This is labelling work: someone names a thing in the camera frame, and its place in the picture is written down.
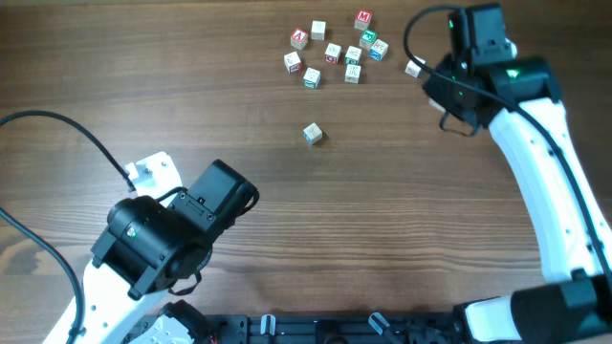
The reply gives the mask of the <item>blue sided plain wooden block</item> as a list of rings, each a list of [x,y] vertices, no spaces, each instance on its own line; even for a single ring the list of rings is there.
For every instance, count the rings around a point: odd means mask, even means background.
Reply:
[[[303,129],[303,137],[307,140],[309,145],[314,145],[323,138],[323,132],[317,124],[313,122]]]

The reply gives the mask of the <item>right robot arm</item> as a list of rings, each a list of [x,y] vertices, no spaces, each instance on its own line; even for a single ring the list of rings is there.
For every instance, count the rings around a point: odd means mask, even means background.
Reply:
[[[424,89],[446,117],[488,130],[527,206],[544,284],[462,305],[469,343],[564,343],[611,331],[611,229],[569,135],[549,63],[520,58],[497,4],[448,6],[451,50]]]

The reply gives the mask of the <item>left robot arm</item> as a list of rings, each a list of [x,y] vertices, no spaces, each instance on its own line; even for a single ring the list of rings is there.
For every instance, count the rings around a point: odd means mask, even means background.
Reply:
[[[121,341],[167,295],[191,292],[174,286],[201,275],[216,239],[259,199],[257,188],[220,160],[189,187],[166,154],[126,168],[137,195],[109,211],[83,274],[83,300],[71,301],[48,343],[69,341],[78,310],[76,343]]]

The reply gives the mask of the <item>green top wooden block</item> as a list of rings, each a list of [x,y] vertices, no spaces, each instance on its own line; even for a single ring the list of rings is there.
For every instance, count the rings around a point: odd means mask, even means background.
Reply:
[[[369,51],[377,39],[377,33],[371,30],[364,30],[360,38],[360,47]]]

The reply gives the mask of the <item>red letter M block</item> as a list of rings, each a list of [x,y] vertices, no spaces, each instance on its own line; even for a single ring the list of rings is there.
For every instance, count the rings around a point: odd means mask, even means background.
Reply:
[[[360,31],[367,30],[372,21],[372,16],[372,11],[359,10],[355,17],[354,28]]]

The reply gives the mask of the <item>green sided wooden block centre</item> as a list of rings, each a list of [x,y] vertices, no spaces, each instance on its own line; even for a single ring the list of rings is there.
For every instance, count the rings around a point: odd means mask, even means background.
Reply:
[[[358,65],[360,63],[362,49],[349,46],[345,52],[344,63],[346,65]]]

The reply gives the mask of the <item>green sided wooden block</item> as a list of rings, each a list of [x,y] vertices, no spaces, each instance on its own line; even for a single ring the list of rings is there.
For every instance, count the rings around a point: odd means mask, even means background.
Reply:
[[[346,65],[358,65],[360,63],[362,49],[349,46],[345,52],[344,63]]]
[[[303,77],[304,86],[316,89],[321,79],[321,72],[314,68],[308,68]]]

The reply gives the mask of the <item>blue engraved wooden block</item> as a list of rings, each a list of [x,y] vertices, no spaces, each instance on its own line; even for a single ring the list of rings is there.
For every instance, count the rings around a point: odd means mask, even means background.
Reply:
[[[348,83],[358,84],[361,76],[361,66],[348,64],[345,70],[344,81]]]

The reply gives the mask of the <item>red sided wooden block centre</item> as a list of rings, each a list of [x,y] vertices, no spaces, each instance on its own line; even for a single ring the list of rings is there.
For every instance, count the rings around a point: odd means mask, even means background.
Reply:
[[[329,43],[324,53],[324,59],[328,63],[337,65],[339,63],[340,54],[341,46],[334,43]]]

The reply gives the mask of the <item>red sided wooden block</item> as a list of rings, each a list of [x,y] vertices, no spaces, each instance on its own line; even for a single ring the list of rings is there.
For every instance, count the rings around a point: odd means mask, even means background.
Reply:
[[[324,59],[328,63],[337,65],[339,63],[340,54],[341,46],[334,43],[329,43],[324,53]]]
[[[302,68],[302,61],[297,52],[285,54],[283,56],[283,62],[290,74],[300,71]]]

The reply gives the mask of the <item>green sided wooden block lower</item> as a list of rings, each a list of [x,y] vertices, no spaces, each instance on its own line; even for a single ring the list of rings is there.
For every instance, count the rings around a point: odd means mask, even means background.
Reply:
[[[321,72],[314,68],[308,68],[303,77],[304,86],[316,89],[321,79]]]

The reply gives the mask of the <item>red sided wooden block left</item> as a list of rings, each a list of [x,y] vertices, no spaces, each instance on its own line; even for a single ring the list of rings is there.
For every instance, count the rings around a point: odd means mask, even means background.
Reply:
[[[283,62],[290,74],[300,71],[302,68],[302,61],[297,52],[285,54],[283,56]]]

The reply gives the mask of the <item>plain wooden block top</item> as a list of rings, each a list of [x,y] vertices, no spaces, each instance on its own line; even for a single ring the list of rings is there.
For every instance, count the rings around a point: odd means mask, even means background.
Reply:
[[[312,22],[311,36],[314,40],[324,40],[326,33],[326,22],[314,20]]]

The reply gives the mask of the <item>red letter A block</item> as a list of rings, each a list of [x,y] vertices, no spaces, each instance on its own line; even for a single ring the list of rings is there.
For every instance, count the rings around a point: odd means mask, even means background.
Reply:
[[[300,28],[296,28],[291,34],[290,44],[298,50],[303,50],[308,44],[308,41],[309,34]]]

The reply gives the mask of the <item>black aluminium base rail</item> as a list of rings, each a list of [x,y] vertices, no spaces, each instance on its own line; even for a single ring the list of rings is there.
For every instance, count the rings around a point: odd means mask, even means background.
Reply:
[[[459,343],[456,326],[448,313],[386,315],[390,331],[402,343]],[[348,343],[375,344],[390,340],[369,324],[368,315],[278,316],[274,334],[261,333],[260,317],[216,314],[206,317],[207,343]]]

